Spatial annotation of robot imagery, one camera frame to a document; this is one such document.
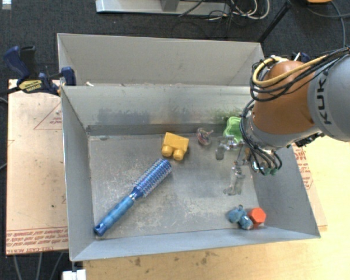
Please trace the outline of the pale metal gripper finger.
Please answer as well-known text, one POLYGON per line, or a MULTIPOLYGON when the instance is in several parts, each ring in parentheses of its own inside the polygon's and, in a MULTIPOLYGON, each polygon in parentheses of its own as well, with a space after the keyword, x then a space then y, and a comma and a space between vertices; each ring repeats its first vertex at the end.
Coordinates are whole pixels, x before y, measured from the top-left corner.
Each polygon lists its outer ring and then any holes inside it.
POLYGON ((226 195, 240 195, 246 176, 242 172, 241 165, 234 165, 230 171, 230 180, 228 186, 223 190, 226 195))
POLYGON ((217 147, 215 150, 216 160, 223 160, 226 151, 236 151, 242 146, 240 141, 235 140, 234 135, 220 136, 217 138, 217 147))

